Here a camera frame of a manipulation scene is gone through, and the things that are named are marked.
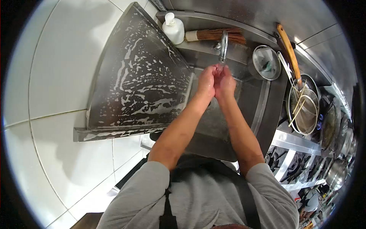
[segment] bamboo brush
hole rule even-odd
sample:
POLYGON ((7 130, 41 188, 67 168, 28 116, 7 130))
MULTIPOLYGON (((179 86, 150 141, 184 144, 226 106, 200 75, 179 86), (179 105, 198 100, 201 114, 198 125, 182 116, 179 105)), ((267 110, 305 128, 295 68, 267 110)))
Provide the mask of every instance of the bamboo brush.
POLYGON ((215 40, 220 41, 223 31, 226 30, 229 35, 229 41, 242 44, 246 43, 245 38, 242 35, 240 28, 228 28, 228 29, 206 29, 195 30, 186 32, 187 41, 199 41, 199 40, 215 40))

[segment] pot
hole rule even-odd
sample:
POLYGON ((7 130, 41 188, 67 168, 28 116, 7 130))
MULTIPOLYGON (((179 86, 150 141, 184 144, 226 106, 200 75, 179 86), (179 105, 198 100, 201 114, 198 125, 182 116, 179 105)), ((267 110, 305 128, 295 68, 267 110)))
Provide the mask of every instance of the pot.
POLYGON ((325 179, 326 183, 329 185, 329 188, 333 191, 337 191, 338 189, 340 189, 344 184, 347 173, 347 162, 342 159, 334 160, 334 163, 329 169, 329 172, 325 179))

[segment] wooden handle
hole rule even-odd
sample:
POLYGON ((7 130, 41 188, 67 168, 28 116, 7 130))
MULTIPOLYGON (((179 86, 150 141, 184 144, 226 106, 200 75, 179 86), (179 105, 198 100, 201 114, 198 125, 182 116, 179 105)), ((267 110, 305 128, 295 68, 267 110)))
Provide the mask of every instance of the wooden handle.
POLYGON ((296 56, 295 56, 294 50, 291 46, 290 40, 288 39, 288 36, 287 36, 287 34, 286 34, 285 30, 283 29, 283 26, 281 24, 277 24, 277 31, 280 34, 281 38, 282 38, 283 44, 285 45, 285 48, 286 48, 287 53, 288 53, 288 57, 290 58, 292 67, 294 69, 295 78, 297 79, 298 85, 301 89, 302 88, 302 81, 301 81, 301 76, 300 76, 299 65, 297 63, 296 56))

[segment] soap dispenser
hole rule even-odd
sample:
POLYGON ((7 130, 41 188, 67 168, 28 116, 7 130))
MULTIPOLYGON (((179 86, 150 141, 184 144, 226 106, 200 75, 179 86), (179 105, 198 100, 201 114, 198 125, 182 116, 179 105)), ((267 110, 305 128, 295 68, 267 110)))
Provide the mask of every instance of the soap dispenser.
POLYGON ((184 40, 183 22, 178 18, 174 18, 174 14, 171 12, 165 15, 163 31, 170 41, 175 45, 182 43, 184 40))

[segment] gray shirt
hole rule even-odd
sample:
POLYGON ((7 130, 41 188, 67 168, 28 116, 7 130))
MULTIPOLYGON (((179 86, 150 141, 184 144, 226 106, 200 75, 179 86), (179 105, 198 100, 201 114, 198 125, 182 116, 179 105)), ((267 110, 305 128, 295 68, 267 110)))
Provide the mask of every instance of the gray shirt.
MULTIPOLYGON (((246 175, 261 226, 297 228, 299 213, 290 194, 260 163, 246 175)), ((169 170, 160 162, 146 162, 122 187, 103 214, 101 228, 159 228, 163 215, 169 170)), ((246 224, 238 190, 229 179, 212 177, 202 169, 189 179, 172 183, 169 195, 178 228, 211 228, 213 225, 246 224)))

